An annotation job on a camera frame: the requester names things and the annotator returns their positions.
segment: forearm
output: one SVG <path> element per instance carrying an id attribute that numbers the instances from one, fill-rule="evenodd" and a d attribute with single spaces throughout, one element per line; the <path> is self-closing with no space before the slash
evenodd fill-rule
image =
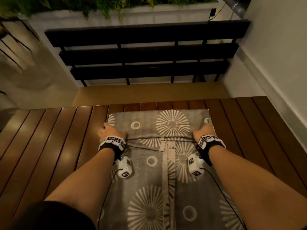
<path id="1" fill-rule="evenodd" d="M 301 229 L 307 224 L 307 200 L 263 168 L 221 146 L 210 160 L 249 230 Z"/>
<path id="2" fill-rule="evenodd" d="M 110 185 L 114 151 L 102 149 L 90 161 L 69 175 L 46 201 L 63 202 L 89 216 L 95 223 Z"/>

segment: tabletop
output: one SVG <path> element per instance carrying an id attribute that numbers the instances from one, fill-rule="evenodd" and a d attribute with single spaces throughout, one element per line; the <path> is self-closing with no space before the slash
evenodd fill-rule
<path id="1" fill-rule="evenodd" d="M 18 110 L 0 134 L 0 229 L 97 153 L 110 114 L 205 108 L 229 151 L 307 197 L 307 154 L 266 96 Z"/>

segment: hand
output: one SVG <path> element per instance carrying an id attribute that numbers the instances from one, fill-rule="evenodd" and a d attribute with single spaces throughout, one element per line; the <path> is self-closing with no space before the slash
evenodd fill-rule
<path id="1" fill-rule="evenodd" d="M 114 136 L 118 136 L 120 138 L 123 138 L 124 140 L 127 137 L 127 133 L 124 131 L 117 131 L 114 127 L 112 127 L 110 124 L 108 123 L 103 123 L 104 128 L 101 128 L 98 131 L 98 135 L 100 136 L 100 143 L 107 138 L 110 135 L 114 135 Z"/>
<path id="2" fill-rule="evenodd" d="M 200 130 L 193 131 L 193 136 L 196 142 L 198 142 L 203 135 L 216 136 L 212 123 L 205 124 Z"/>

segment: green plant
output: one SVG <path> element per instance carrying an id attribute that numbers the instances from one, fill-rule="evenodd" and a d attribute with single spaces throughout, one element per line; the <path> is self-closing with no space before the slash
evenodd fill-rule
<path id="1" fill-rule="evenodd" d="M 110 10 L 119 13 L 123 8 L 139 5 L 177 4 L 180 6 L 212 2 L 214 0 L 0 0 L 0 15 L 12 17 L 17 14 L 31 16 L 40 12 L 52 10 L 82 11 L 87 18 L 90 11 L 101 11 L 108 19 Z"/>

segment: person's left hand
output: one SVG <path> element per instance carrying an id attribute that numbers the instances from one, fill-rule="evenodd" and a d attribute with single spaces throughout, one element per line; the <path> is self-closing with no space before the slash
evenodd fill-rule
<path id="1" fill-rule="evenodd" d="M 108 123 L 103 123 L 103 125 L 104 125 L 104 128 L 101 128 L 98 131 L 98 135 L 100 137 L 100 143 L 105 138 L 107 138 L 110 135 L 118 136 L 118 137 L 123 138 L 124 140 L 126 140 L 127 132 L 125 132 L 125 131 L 118 131 L 116 128 L 112 127 Z"/>

